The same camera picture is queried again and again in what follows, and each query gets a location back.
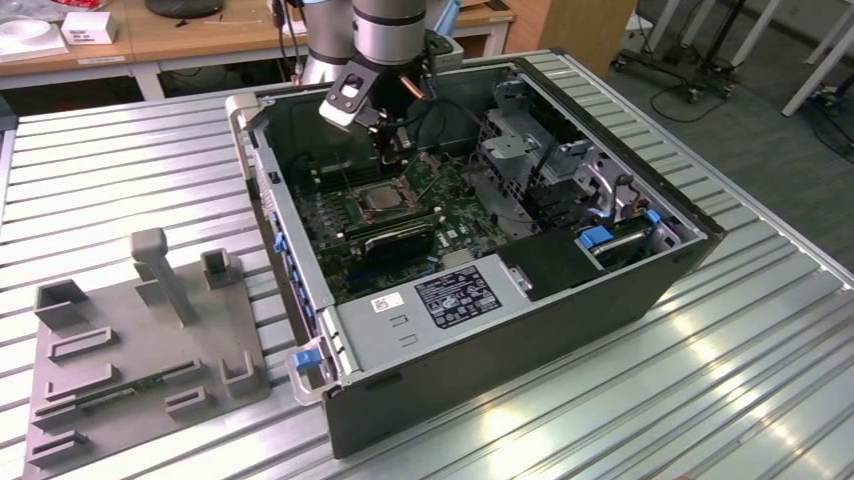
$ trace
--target open computer chassis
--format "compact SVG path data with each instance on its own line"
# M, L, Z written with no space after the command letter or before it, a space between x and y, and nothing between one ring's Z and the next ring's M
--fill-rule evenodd
M390 165L320 118L325 88L230 103L294 394L341 458L640 318L723 231L522 59L437 77Z

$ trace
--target black cable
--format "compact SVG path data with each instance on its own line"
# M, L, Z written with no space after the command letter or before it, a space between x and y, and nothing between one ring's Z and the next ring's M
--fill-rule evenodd
M825 112L823 111L823 109L813 104L812 107L815 108L815 110L817 110L821 115L824 116L824 118L833 124L835 128L840 131L841 135L845 137L845 139L848 139L849 141L849 137L847 135L847 133L844 131L841 131L841 127L836 124L836 122L833 122L831 120L831 117L827 116ZM827 150L829 150L832 153L836 154L836 156L844 160L845 162L848 162L851 165L854 165L854 160L851 160L851 158L843 153L840 152L836 147L833 145L829 144L829 142L827 142L827 140L824 140L817 132L817 128L815 127L815 119L811 116L807 116L807 121L809 122L809 129L812 130L812 136L815 137L815 140L819 141L819 143L827 148Z
M302 3L298 3L298 16L302 17L302 24L305 25L305 30L308 30L308 19L305 18L305 10L302 9Z
M438 110L438 112L441 113L441 126L438 127L438 130L437 130L437 132L434 134L436 139L441 138L441 135L444 134L444 130L445 130L446 126L448 126L446 111L440 107L434 108L434 107L430 106L428 114L421 117L420 123L414 127L414 132L412 133L412 143L414 144L416 147L420 147L421 131L424 129L424 125L426 124L426 118L429 118L429 114L434 110Z
M675 78L676 80L679 80L680 82L685 82L684 78L681 78L676 73L673 72L668 72L667 70L664 70L663 68L656 67L653 64L649 63L644 63L641 60L635 60L631 62L631 64L637 64L640 65L643 68L645 68L647 70L652 70L653 72L659 72L663 73L665 75L669 75L672 78Z
M221 88L213 88L213 89L206 89L200 87L198 85L188 82L186 80L184 80L182 78L180 78L180 76L174 75L174 72L162 72L162 74L169 77L172 80L174 80L176 82L184 84L184 86L192 88L193 90L196 90L193 93L212 93L212 92L217 92L221 90ZM216 82L217 84L221 85L221 83L225 81L225 79L228 78L228 70L225 70L222 68L222 77L218 79L218 81Z
M711 112L717 110L725 104L727 100L725 99L721 100L720 103L717 103L713 107L711 107L708 110L705 110L700 115L697 115L693 118L676 118L676 117L673 117L671 115L667 115L664 112L661 112L661 110L655 105L655 100L657 100L657 98L663 94L665 94L668 92L672 92L675 89L677 89L677 88L680 88L683 86L684 86L684 84L680 83L679 85L673 85L672 87L664 88L660 92L657 92L655 95L652 95L652 97L649 98L649 108L655 111L655 113L657 113L667 120L671 120L671 121L677 122L677 123L696 123L703 118L705 118Z
M820 112L821 116L827 119L827 121L829 122L829 124L832 125L832 127L836 129L836 131L841 134L841 136L844 137L844 139L848 141L848 143L854 144L854 138L851 138L851 136L848 135L848 133L844 131L844 129L841 128L841 125L839 125L836 123L836 121L832 119L832 117L827 114L827 112L824 111L823 108L817 108L817 111Z
M298 50L296 49L296 34L293 33L293 22L290 21L290 14L286 11L286 7L284 6L284 4L281 5L281 8L284 9L284 20L288 24L288 33L290 34L290 43L293 44L293 51L296 52L296 55L293 56L293 76L296 76L296 80L294 83L300 83L300 80L302 78L302 70L304 68L300 68L298 66ZM281 47L281 53L284 54L284 41L281 39L281 34L278 34L278 42L280 43L280 47Z
M464 105L461 105L456 100L450 100L449 98L436 98L432 100L432 103L446 103L448 105L452 105L453 107L456 107L457 110L460 110L465 116L468 117L468 119L474 122L474 124L482 128L482 121L480 120L480 117L477 117L473 112L470 110L468 110L465 108Z
M389 122L385 124L386 128L400 128L400 127L408 127L409 125L412 125L414 122L417 122L418 120L421 120L422 118L426 117L426 115L429 114L429 111L432 110L433 107L433 103L428 102L426 103L426 108L424 109L424 111L421 113L418 113L417 115L414 115L412 118L406 118L402 120L398 120L396 122Z
M640 0L637 0L637 4L635 6L635 16L637 17L637 29L640 30L640 37L643 37L643 47L640 47L640 54L652 58L655 52L652 52L652 48L649 47L649 39L645 36L645 30L643 28L643 17L640 16Z
M290 68L290 65L288 65L288 54L284 51L284 32L282 32L282 28L284 28L284 16L286 15L285 13L285 5L284 5L284 0L273 0L273 12L272 12L272 16L273 16L273 26L276 27L277 30L277 36L278 36L278 52L281 52L281 62L284 65L284 70L281 69L281 65L278 65L278 73L281 73L281 80L284 82L286 82L290 77L293 76L293 71L294 69Z
M555 153L559 143L560 142L557 142L557 140L552 140L548 146L545 147L545 151L543 152L543 157L539 159L539 162L536 162L536 165L533 166L533 168L531 169L531 173L528 174L528 184L525 186L525 189L531 188L531 186L533 185L536 177L539 177L539 172L543 171L545 162L548 162L551 155Z
M691 7L691 10L688 11L688 16L685 17L684 22L681 23L681 27L679 28L679 33L676 33L676 39L679 41L681 41L681 35L684 35L684 31L688 29L688 25L693 20L693 15L696 15L696 9L699 8L701 3L703 3L703 0L696 0L696 3L693 4L693 6Z

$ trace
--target green circuit board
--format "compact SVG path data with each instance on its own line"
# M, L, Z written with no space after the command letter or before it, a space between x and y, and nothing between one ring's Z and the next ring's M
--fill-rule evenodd
M338 303L440 271L448 253L468 251L477 258L506 242L468 185L466 168L465 158L421 153L392 178L357 187L342 179L344 190L314 192L297 199L320 268ZM412 244L428 245L426 253L406 257L394 252L401 256L393 261L365 265L370 245L401 232L418 236L390 247L398 250Z

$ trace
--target white box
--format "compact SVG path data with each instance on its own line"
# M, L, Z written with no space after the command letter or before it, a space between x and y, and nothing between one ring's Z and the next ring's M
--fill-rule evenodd
M43 38L38 39L37 43L0 42L0 63L61 55L62 53L67 53L67 49L55 25L50 25L50 31L43 35Z
M62 36L70 45L104 45L113 42L118 26L109 12L67 12Z

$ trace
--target table leg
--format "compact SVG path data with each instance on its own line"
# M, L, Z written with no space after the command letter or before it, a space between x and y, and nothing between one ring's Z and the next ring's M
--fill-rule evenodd
M699 33L699 29L705 23L705 18L708 17L708 13L711 12L711 7L715 6L716 0L703 0L703 4L699 6L699 10L693 15L693 20L691 21L691 25L688 26L687 32L684 32L684 37L679 39L681 45L691 45L693 43L693 39L696 38L696 34Z
M130 64L130 74L136 78L136 85L138 85L145 101L162 100L165 98L162 85L160 85L160 78L157 77L158 73L160 67L154 62Z
M667 30L667 26L669 25L669 21L672 20L672 14L676 12L676 7L681 3L681 0L668 0L667 5L664 5L664 11L661 12L661 16L655 23L655 28L652 29L652 34L649 35L649 50L655 51L657 48L657 43L661 41L661 37L664 36L664 31Z
M827 76L827 72L829 72L832 67L836 65L836 63L839 62L839 59L841 58L841 55L844 55L844 53L847 52L852 44L854 44L854 26L848 28L848 32L844 34L844 37L841 37L841 40L839 40L839 43L836 44L833 49L829 51L829 55L827 55L827 58L824 59L824 61L815 68L812 75L809 75L809 78L807 79L805 83L800 87L800 90L797 90L797 93L795 93L795 96L791 97L791 100L788 101L785 108L783 108L783 112L781 112L783 115L785 115L787 117L791 116L791 114L795 113L797 108L800 108L800 105L803 104L805 99L809 97L809 95L812 95L812 92L815 91L817 84L821 82L821 80Z
M492 25L489 36L485 39L485 45L482 47L484 57L493 57L504 53L504 43L506 43L508 30L508 23L496 23L494 25Z
M848 28L851 28L851 26L848 25L851 23L851 17L854 17L854 3L851 4L851 6L847 8L844 13L839 17L839 20L836 20L836 23L833 23L832 28L829 29L829 32L827 32L827 35L824 35L824 38L821 39L821 43L819 43L815 50L812 50L812 54L809 55L809 58L807 58L803 63L815 65L817 58L824 54L824 52L827 51L827 48L829 48L829 45L836 41L836 39L841 35L841 32L844 32Z
M741 63L744 63L744 59L752 52L753 47L756 46L756 42L764 33L764 30L768 28L768 23L771 23L771 19L773 18L773 14L776 13L776 9L779 8L779 4L781 0L771 0L768 2L767 7L764 7L764 11L761 12L761 16L759 20L756 20L756 24L752 26L752 30L747 34L747 38L744 39L744 43L741 43L737 52L735 52L735 56L732 57L732 61L729 64L737 68Z

